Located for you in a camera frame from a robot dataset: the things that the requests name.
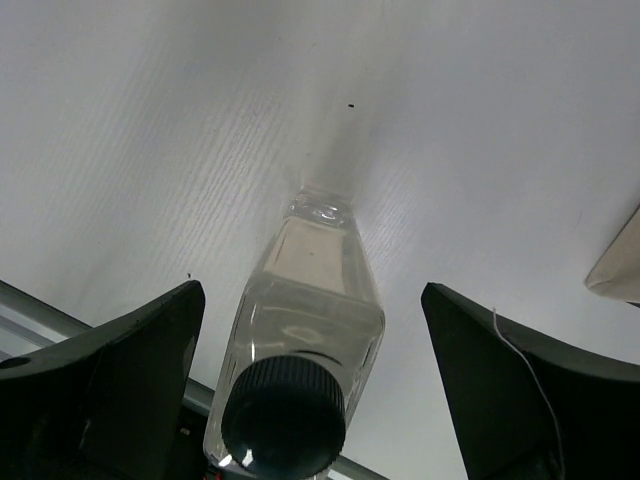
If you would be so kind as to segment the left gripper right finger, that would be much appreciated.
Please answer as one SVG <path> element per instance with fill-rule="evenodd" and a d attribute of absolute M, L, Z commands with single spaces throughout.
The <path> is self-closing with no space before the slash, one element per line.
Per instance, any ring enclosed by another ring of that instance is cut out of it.
<path fill-rule="evenodd" d="M 468 478 L 638 478 L 638 365 L 442 284 L 427 284 L 421 304 Z"/>

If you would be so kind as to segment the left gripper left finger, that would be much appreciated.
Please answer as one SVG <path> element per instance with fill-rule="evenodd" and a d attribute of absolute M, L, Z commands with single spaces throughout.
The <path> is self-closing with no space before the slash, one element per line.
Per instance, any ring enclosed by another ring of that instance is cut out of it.
<path fill-rule="evenodd" d="M 204 315 L 187 281 L 1 364 L 4 479 L 161 479 Z"/>

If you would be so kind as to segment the clear square bottle black cap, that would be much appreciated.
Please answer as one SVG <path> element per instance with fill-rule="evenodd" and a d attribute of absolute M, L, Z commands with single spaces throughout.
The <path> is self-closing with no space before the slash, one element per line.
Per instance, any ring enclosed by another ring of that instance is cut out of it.
<path fill-rule="evenodd" d="M 256 479 L 322 479 L 339 457 L 385 330 L 351 207 L 305 188 L 242 292 L 203 450 Z"/>

